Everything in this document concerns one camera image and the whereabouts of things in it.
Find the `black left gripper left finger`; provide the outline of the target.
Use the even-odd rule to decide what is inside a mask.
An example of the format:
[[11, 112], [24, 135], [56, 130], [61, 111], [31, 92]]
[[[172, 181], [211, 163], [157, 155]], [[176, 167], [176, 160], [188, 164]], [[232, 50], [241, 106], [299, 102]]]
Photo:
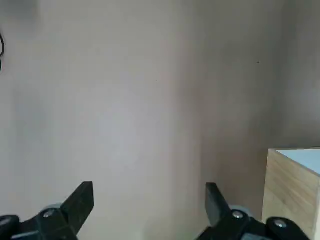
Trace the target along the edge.
[[82, 182], [61, 204], [50, 205], [32, 218], [0, 217], [2, 240], [77, 240], [95, 205], [92, 181]]

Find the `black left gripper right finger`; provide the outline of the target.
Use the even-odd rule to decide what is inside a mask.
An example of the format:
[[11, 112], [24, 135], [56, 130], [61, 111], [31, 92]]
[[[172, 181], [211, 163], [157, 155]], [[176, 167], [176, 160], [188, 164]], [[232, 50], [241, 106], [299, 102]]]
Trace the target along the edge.
[[292, 220], [270, 217], [262, 223], [242, 208], [232, 208], [214, 182], [205, 184], [205, 210], [210, 223], [198, 240], [306, 240]]

